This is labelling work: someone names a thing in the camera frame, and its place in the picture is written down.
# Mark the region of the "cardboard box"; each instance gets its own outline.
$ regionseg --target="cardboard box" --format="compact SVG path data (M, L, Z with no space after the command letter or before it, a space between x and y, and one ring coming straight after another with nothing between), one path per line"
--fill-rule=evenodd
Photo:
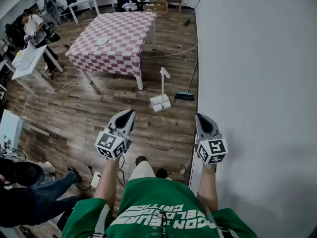
M144 11L147 11L148 9L167 13L167 2L164 0L150 0L149 4L144 6Z

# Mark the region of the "sneaker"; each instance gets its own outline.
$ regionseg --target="sneaker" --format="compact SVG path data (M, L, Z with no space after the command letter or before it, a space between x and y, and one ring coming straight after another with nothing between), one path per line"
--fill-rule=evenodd
M139 156L135 159L135 165L138 166L142 161L148 161L147 157Z
M49 166L50 168L53 168L53 169L54 169L54 172L52 172L51 174L55 174L55 173L56 173L56 169L55 169L55 167L52 165L51 162L46 161L45 164L46 164L47 166Z
M83 179L80 177L78 171L74 167L67 167L67 171L74 172L77 175L77 182L81 182Z
M56 71L56 68L54 68L54 70L49 73L49 77L52 77L54 75L55 71Z
M167 178L167 171L165 169L158 169L156 177L166 179Z

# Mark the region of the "broom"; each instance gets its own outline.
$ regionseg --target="broom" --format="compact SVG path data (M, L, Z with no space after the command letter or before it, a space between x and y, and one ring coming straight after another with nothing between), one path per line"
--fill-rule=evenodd
M196 10L196 7L197 5L199 4L200 0L198 1L198 3L196 4L195 8L193 9L192 13L190 14L190 18L193 16L195 10ZM184 26L188 26L189 23L190 23L190 18L184 23Z
M189 92L189 88L190 88L190 86L192 84L192 81L193 81L193 78L194 78L194 74L195 74L195 71L196 71L196 68L197 68L197 64L198 64L198 62L196 62L195 69L194 69L192 78L190 79L187 92L186 93L184 93L184 92L183 93L176 93L175 94L175 99L187 100L187 101L194 101L195 100L194 95Z

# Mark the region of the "green t-shirt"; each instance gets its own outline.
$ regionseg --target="green t-shirt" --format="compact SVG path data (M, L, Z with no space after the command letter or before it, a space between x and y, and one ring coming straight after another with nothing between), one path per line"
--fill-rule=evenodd
M166 213L164 231L169 238L257 237L231 209L219 210L207 217L201 205L192 191L179 182L160 178L134 179L125 188L115 220L103 199L79 201L62 238L88 238L95 233L105 233L109 238L145 238L161 231L160 211Z

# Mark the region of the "checkered tablecloth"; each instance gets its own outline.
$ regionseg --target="checkered tablecloth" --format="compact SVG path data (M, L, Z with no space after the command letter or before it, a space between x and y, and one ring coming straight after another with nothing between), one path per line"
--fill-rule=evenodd
M141 76L139 54L157 17L156 12L115 12L97 16L66 55L83 71L108 71ZM100 37L109 38L104 45Z

